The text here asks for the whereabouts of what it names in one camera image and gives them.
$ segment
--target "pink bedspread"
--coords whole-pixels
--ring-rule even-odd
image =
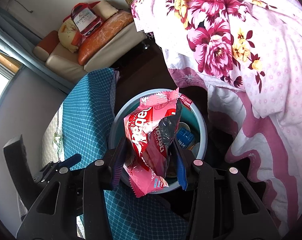
[[[210,121],[231,133],[226,160],[249,179],[284,235],[302,213],[302,7],[297,0],[135,0],[179,87],[208,91]]]

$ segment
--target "trash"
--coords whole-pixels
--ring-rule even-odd
[[[198,155],[198,150],[200,149],[200,143],[196,143],[191,147],[191,151],[193,152],[194,156]]]
[[[175,163],[172,161],[172,158],[170,159],[169,167],[167,168],[165,177],[170,179],[176,178],[176,167],[175,167]]]
[[[133,146],[124,163],[137,197],[168,187],[164,177],[169,165],[168,147],[181,117],[179,91],[163,91],[140,98],[136,110],[124,118],[126,137]]]
[[[194,135],[184,127],[177,132],[176,138],[183,149],[193,146],[195,143]]]
[[[178,129],[178,131],[179,131],[182,127],[184,127],[185,129],[187,129],[188,131],[191,131],[191,130],[190,130],[190,127],[189,127],[185,122],[180,122],[180,123],[179,123],[179,129]]]

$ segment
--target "snack wrapper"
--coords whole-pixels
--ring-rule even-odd
[[[168,187],[168,147],[178,129],[182,105],[179,89],[140,98],[136,110],[124,118],[132,152],[124,163],[137,197]]]

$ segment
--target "sofa leg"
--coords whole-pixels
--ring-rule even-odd
[[[141,44],[143,45],[143,49],[146,50],[150,47],[150,44],[146,43],[145,40],[141,41]]]

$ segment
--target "orange pillow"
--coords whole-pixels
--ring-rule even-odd
[[[126,11],[119,11],[110,17],[80,46],[78,53],[79,64],[85,65],[94,54],[131,22],[133,22],[132,14]]]
[[[52,31],[34,47],[33,54],[45,62],[58,44],[58,32]]]

